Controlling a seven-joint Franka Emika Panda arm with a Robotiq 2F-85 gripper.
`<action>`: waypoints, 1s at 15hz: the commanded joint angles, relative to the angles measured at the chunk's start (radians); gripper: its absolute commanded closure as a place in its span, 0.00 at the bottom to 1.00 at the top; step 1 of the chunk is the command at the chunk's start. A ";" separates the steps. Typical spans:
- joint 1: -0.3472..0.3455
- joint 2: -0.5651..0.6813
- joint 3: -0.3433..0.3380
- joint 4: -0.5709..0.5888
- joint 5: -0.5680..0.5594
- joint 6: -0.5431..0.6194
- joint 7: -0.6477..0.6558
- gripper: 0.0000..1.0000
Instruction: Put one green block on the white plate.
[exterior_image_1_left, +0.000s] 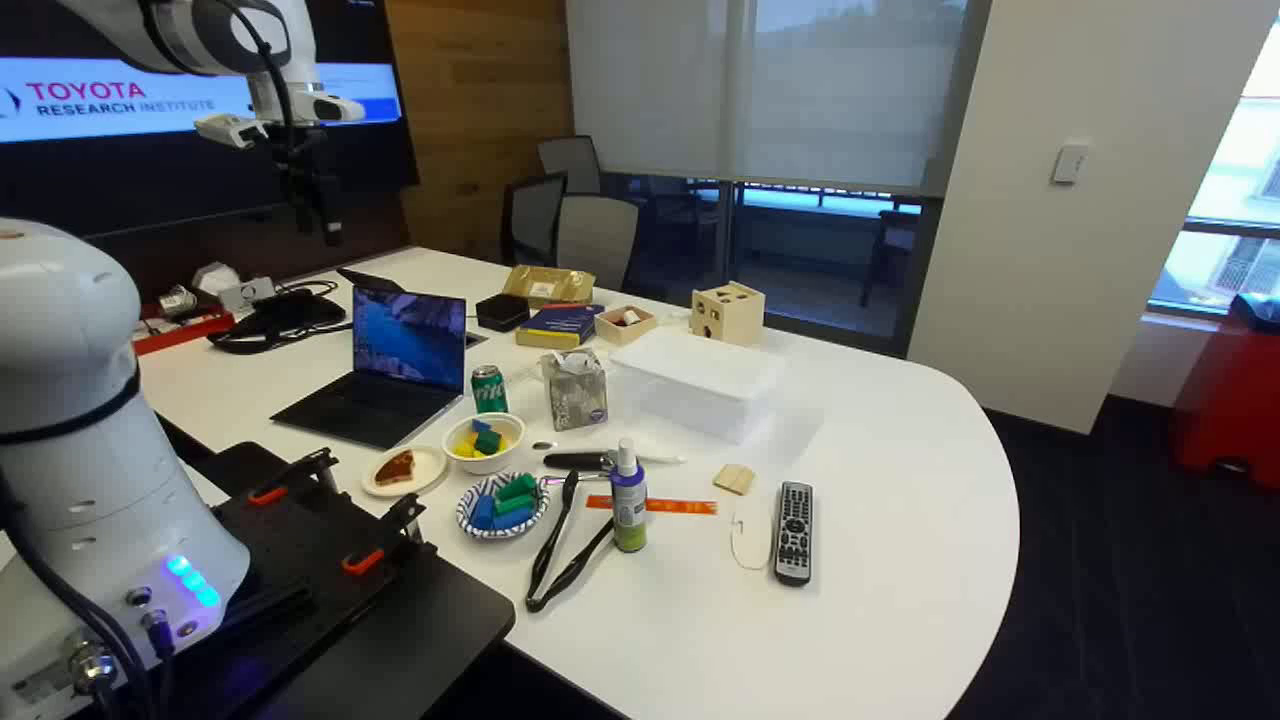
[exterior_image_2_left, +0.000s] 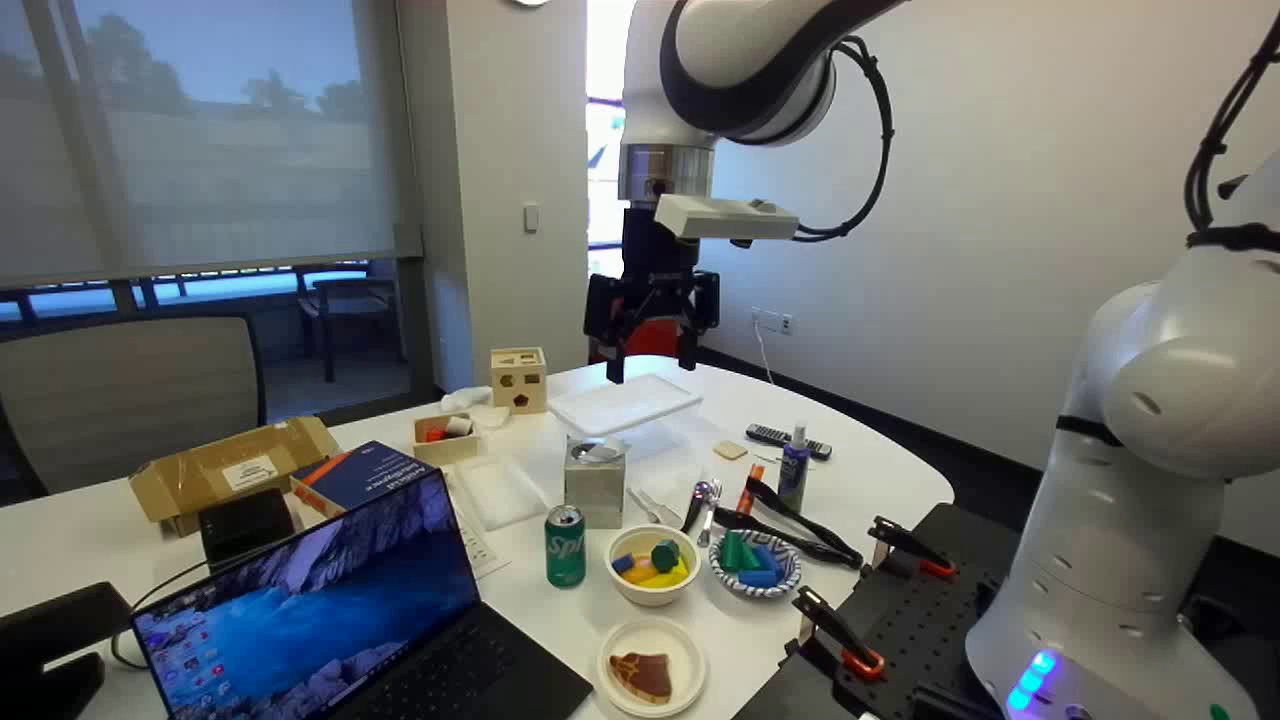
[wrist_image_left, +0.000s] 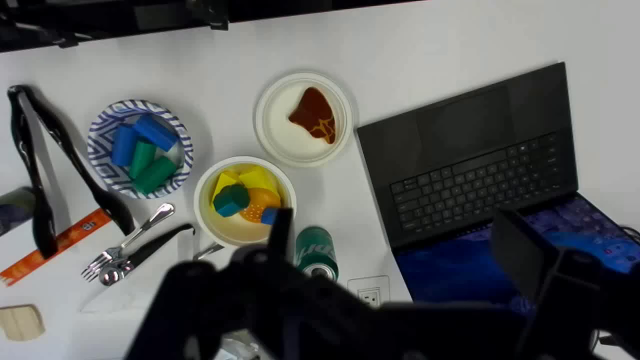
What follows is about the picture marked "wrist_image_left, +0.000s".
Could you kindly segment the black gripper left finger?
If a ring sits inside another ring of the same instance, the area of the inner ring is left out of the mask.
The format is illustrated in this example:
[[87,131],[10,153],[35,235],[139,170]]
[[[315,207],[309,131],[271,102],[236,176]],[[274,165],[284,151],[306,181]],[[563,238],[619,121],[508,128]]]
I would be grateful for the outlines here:
[[293,210],[279,208],[275,212],[274,225],[268,233],[268,238],[258,245],[240,246],[229,262],[231,264],[269,264],[284,262],[287,253],[287,238],[292,229]]

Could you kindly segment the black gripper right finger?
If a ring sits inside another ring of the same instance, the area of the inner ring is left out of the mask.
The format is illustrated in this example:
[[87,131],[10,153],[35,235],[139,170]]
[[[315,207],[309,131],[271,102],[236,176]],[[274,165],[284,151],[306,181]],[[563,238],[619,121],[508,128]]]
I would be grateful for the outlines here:
[[599,261],[552,245],[513,210],[494,215],[491,257],[540,312],[589,312],[598,300]]

